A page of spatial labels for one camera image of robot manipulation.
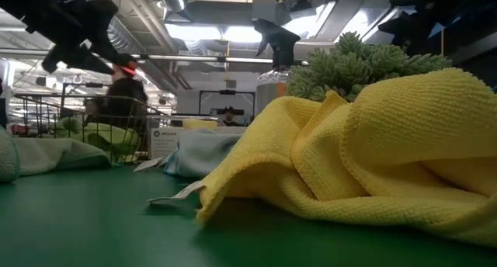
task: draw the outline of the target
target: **yellow microfiber towel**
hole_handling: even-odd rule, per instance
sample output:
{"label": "yellow microfiber towel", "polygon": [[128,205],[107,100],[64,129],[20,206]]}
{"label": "yellow microfiber towel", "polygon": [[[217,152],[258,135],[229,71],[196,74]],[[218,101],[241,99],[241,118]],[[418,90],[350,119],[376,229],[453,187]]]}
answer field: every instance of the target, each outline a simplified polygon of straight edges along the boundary
{"label": "yellow microfiber towel", "polygon": [[497,95],[450,68],[380,81],[354,103],[283,97],[203,182],[201,223],[224,197],[260,198],[308,219],[497,247]]}

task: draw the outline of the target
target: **white tag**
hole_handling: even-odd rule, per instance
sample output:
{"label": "white tag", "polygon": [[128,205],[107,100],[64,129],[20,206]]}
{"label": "white tag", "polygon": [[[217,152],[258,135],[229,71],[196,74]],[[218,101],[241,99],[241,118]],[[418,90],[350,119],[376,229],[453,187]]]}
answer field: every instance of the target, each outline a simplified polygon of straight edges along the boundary
{"label": "white tag", "polygon": [[190,195],[190,193],[192,193],[198,189],[202,189],[204,186],[205,185],[203,184],[202,181],[196,181],[196,182],[190,184],[189,186],[187,186],[186,188],[184,188],[182,191],[176,193],[176,195],[174,195],[173,197],[158,197],[158,198],[154,198],[154,199],[149,199],[148,202],[154,203],[154,202],[157,202],[160,200],[183,200],[186,197],[188,197],[188,195]]}
{"label": "white tag", "polygon": [[147,168],[152,168],[155,166],[158,167],[164,163],[165,163],[165,158],[156,158],[156,159],[152,159],[149,161],[145,161],[145,162],[142,162],[140,165],[138,165],[138,167],[136,167],[134,169],[134,172],[138,172],[138,171],[145,170]]}

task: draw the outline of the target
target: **succulent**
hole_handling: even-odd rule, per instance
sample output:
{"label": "succulent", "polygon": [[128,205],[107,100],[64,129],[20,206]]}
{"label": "succulent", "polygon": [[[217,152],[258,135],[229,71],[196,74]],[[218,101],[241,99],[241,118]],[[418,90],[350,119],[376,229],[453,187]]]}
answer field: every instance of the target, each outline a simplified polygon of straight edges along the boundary
{"label": "succulent", "polygon": [[287,94],[323,101],[328,90],[353,102],[371,83],[401,76],[425,74],[450,67],[452,61],[441,55],[409,57],[393,45],[366,45],[357,33],[341,35],[334,51],[316,49],[309,66],[293,66]]}

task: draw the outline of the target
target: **label tag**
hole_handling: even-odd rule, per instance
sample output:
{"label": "label tag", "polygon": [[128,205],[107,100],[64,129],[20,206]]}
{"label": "label tag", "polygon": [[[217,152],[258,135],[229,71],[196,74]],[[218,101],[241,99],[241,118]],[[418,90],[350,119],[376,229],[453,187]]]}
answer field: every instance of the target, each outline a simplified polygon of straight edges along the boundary
{"label": "label tag", "polygon": [[163,158],[178,148],[179,135],[185,131],[182,127],[159,127],[151,129],[150,158]]}
{"label": "label tag", "polygon": [[147,168],[152,168],[152,167],[160,167],[161,165],[164,165],[166,162],[166,158],[156,158],[152,159],[149,161],[142,162],[138,167],[134,169],[133,172],[139,172],[141,170],[145,170]]}
{"label": "label tag", "polygon": [[173,197],[158,197],[154,199],[149,199],[148,202],[155,203],[161,200],[183,200],[186,197],[188,197],[190,193],[197,191],[198,189],[202,189],[204,186],[205,185],[203,184],[202,181],[196,181],[190,184],[189,186],[187,186],[186,188],[184,188],[182,191],[176,193],[176,195],[174,195]]}

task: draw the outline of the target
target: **table surface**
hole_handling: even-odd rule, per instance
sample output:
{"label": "table surface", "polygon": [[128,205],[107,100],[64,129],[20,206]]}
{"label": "table surface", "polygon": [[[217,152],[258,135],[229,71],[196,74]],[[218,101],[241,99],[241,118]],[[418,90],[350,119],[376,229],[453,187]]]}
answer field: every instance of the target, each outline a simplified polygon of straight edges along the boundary
{"label": "table surface", "polygon": [[130,168],[58,172],[0,185],[2,266],[497,266],[497,250],[397,227],[303,220],[227,199],[194,221],[197,196],[164,206],[190,181]]}

